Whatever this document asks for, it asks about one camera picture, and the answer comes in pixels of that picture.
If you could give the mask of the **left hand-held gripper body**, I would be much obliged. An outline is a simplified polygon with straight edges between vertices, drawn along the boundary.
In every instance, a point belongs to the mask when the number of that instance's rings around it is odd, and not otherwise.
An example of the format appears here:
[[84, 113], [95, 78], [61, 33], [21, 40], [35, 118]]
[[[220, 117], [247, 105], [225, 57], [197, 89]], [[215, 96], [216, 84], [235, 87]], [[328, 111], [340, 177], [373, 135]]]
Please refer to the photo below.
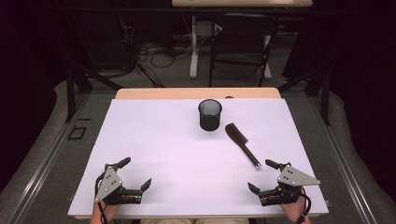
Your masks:
[[118, 170], [126, 165], [119, 162], [107, 165], [105, 171], [96, 179], [94, 202], [109, 205], [140, 204], [142, 201], [142, 189], [126, 189], [118, 176]]

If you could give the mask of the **person's left hand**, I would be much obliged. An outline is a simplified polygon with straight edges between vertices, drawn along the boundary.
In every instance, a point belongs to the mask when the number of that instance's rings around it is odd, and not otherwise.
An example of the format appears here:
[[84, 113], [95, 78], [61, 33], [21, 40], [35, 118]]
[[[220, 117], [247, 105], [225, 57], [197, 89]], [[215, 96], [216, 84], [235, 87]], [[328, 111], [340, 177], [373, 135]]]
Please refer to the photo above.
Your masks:
[[104, 217], [105, 215], [109, 215], [113, 219], [121, 207], [122, 204], [107, 205], [104, 202], [101, 202], [101, 204], [94, 203], [92, 207], [92, 216], [101, 214]]

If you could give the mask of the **aluminium floor rail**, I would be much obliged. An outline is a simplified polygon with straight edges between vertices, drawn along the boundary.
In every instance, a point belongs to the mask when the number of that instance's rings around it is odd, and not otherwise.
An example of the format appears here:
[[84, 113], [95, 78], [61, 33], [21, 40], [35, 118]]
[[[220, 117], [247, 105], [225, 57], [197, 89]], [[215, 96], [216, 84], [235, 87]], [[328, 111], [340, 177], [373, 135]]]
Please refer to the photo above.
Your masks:
[[363, 195], [356, 177], [353, 175], [352, 170], [347, 163], [347, 158], [345, 157], [338, 141], [336, 140], [336, 137], [332, 131], [332, 127], [329, 126], [321, 116], [318, 99], [315, 97], [308, 97], [308, 102], [311, 105], [315, 116], [317, 117], [321, 129], [325, 132], [325, 136], [330, 142], [333, 160], [337, 165], [341, 177], [343, 178], [348, 194], [351, 197], [358, 214], [360, 215], [362, 224], [378, 224], [372, 209]]
[[57, 132], [5, 224], [88, 224], [68, 210], [92, 148], [90, 102], [82, 95], [77, 114]]

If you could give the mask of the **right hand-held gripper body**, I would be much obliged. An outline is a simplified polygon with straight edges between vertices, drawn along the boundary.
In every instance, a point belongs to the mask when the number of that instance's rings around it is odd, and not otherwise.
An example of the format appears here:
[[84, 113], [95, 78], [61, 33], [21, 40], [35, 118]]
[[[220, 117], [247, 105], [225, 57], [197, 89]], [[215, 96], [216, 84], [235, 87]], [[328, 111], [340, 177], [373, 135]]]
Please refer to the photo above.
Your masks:
[[301, 196], [304, 186], [319, 185], [320, 181], [288, 163], [280, 163], [278, 186], [272, 190], [260, 191], [259, 199], [262, 206], [295, 203]]

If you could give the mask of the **black folding chair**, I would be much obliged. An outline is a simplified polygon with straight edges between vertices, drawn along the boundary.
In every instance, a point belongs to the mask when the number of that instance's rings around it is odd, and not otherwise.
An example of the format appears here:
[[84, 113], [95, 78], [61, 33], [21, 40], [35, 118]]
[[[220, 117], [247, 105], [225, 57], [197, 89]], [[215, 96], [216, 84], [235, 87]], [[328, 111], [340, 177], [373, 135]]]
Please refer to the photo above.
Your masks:
[[258, 86], [265, 78], [278, 20], [264, 14], [224, 13], [211, 22], [211, 44], [208, 86], [217, 63], [255, 66], [261, 69]]

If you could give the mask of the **grey box under desk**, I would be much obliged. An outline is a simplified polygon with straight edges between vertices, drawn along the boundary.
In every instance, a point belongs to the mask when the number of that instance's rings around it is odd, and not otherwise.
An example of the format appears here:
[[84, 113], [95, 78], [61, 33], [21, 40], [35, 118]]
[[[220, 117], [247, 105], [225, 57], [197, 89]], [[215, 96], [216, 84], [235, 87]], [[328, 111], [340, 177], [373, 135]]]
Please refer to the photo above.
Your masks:
[[212, 24], [211, 21], [198, 21], [196, 22], [196, 35], [198, 37], [210, 37], [212, 31], [217, 34], [222, 28], [217, 24]]

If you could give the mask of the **person's right hand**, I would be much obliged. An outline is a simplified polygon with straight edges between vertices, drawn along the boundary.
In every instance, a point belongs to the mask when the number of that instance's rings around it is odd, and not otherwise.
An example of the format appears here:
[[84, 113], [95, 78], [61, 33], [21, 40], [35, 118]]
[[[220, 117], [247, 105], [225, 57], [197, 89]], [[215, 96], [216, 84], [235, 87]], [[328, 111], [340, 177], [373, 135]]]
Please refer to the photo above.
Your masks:
[[280, 207], [285, 213], [286, 217], [291, 221], [293, 224], [296, 224], [299, 218], [304, 213], [306, 202], [305, 202], [305, 191], [302, 189], [301, 193], [303, 194], [298, 198], [295, 203], [287, 203], [281, 204]]

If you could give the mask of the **black mesh cup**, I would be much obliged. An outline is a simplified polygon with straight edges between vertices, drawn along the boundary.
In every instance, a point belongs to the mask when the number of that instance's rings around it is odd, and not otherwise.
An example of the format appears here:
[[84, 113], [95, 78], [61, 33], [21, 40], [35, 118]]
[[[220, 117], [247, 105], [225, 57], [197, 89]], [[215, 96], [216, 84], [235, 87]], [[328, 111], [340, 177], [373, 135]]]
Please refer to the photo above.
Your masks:
[[208, 132], [213, 132], [219, 127], [222, 105], [214, 99], [205, 99], [198, 105], [199, 124]]

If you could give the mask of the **black metal stand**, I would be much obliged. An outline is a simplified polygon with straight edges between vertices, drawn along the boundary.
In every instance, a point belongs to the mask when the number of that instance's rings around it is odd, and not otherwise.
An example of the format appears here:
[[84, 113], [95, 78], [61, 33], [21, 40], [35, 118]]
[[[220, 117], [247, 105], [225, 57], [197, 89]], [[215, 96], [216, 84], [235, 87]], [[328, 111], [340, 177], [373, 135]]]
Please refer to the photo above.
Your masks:
[[308, 72], [288, 80], [285, 84], [277, 87], [279, 92], [288, 90], [289, 88], [297, 85], [303, 80], [308, 80], [308, 83], [304, 89], [306, 96], [317, 96], [318, 92], [321, 91], [320, 95], [320, 116], [326, 125], [330, 125], [329, 121], [329, 104], [330, 104], [330, 88], [331, 88], [331, 73], [323, 67], [315, 67], [310, 69]]
[[75, 97], [75, 87], [78, 87], [83, 94], [89, 94], [92, 92], [93, 87], [89, 81], [89, 78], [100, 81], [101, 83], [107, 85], [112, 90], [118, 91], [121, 89], [121, 85], [107, 79], [106, 77], [100, 75], [93, 69], [79, 65], [77, 67], [72, 67], [66, 73], [66, 94], [67, 94], [67, 117], [66, 122], [69, 122], [76, 114], [76, 97]]

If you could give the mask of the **black comb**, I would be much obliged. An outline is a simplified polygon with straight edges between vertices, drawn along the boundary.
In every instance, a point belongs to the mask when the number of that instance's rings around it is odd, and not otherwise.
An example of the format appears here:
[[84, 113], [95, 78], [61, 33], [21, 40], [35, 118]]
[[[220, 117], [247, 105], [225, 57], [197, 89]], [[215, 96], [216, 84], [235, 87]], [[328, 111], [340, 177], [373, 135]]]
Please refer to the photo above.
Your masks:
[[239, 131], [234, 123], [229, 123], [225, 126], [225, 132], [227, 135], [242, 149], [242, 151], [247, 155], [249, 160], [252, 162], [254, 167], [258, 170], [261, 169], [261, 164], [257, 160], [257, 158], [253, 155], [253, 153], [246, 146], [247, 139], [246, 137]]

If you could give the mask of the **white desk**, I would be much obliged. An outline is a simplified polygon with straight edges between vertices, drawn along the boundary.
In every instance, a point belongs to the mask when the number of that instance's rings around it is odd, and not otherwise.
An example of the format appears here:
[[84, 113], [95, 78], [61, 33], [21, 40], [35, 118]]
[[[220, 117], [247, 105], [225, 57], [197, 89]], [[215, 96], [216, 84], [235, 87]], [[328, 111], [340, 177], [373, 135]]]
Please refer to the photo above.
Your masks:
[[[173, 7], [311, 7], [313, 0], [172, 0]], [[191, 19], [190, 78], [198, 74], [198, 45], [196, 17]]]

